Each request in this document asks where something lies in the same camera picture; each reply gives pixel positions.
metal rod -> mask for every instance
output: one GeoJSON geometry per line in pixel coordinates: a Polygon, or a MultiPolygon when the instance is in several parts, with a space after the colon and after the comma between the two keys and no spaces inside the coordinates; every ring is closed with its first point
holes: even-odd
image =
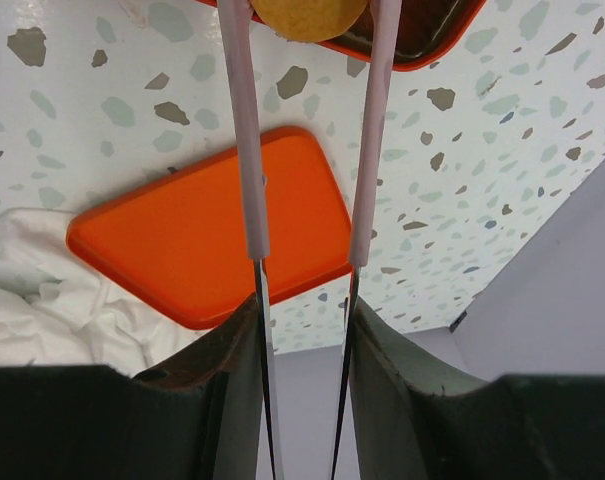
{"type": "Polygon", "coordinates": [[[333,455],[331,458],[331,469],[329,479],[335,478],[338,466],[338,452],[340,450],[340,438],[342,436],[342,423],[344,422],[344,408],[346,406],[346,394],[349,382],[349,370],[351,368],[351,349],[353,347],[353,316],[357,307],[358,289],[360,286],[360,269],[354,268],[351,272],[351,283],[349,296],[344,304],[344,328],[346,333],[342,339],[342,370],[340,373],[340,393],[336,407],[336,421],[333,424],[333,455]]]}
{"type": "Polygon", "coordinates": [[[280,420],[278,400],[275,387],[275,352],[271,332],[271,309],[269,306],[269,283],[264,259],[253,262],[255,291],[258,300],[260,318],[260,358],[262,363],[262,390],[264,392],[264,412],[269,436],[269,453],[271,454],[271,471],[274,480],[284,479],[282,462],[282,443],[280,439],[280,420]]]}

orange lid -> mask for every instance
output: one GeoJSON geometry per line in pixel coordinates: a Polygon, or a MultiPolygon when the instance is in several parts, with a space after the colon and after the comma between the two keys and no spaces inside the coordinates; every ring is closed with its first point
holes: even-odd
{"type": "MultiPolygon", "coordinates": [[[[261,141],[277,303],[349,272],[351,224],[309,132],[284,127],[261,141]]],[[[79,215],[67,244],[181,325],[219,325],[255,290],[236,148],[79,215]]]]}

gray wall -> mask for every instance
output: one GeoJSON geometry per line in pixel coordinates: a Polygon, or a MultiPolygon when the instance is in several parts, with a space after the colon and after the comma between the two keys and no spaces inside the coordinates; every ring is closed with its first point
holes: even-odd
{"type": "MultiPolygon", "coordinates": [[[[464,369],[453,337],[446,329],[409,335],[440,359],[464,369]]],[[[321,348],[275,357],[275,374],[287,479],[327,478],[338,394],[341,348],[321,348]]],[[[266,427],[262,421],[258,480],[270,479],[266,427]]],[[[360,478],[351,404],[347,405],[336,478],[360,478]]]]}
{"type": "Polygon", "coordinates": [[[467,311],[472,374],[605,373],[605,162],[467,311]]]}

white cloth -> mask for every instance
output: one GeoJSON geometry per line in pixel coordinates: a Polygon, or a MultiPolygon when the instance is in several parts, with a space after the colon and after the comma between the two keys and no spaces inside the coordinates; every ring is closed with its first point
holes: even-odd
{"type": "Polygon", "coordinates": [[[0,260],[37,269],[39,294],[0,289],[0,365],[102,363],[134,375],[184,348],[194,332],[75,258],[73,215],[10,210],[0,216],[0,260]]]}

yellow disc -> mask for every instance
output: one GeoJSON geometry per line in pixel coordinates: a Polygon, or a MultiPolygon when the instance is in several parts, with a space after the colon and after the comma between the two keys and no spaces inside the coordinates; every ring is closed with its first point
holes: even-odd
{"type": "Polygon", "coordinates": [[[262,21],[282,37],[317,43],[345,33],[369,0],[251,0],[262,21]]]}

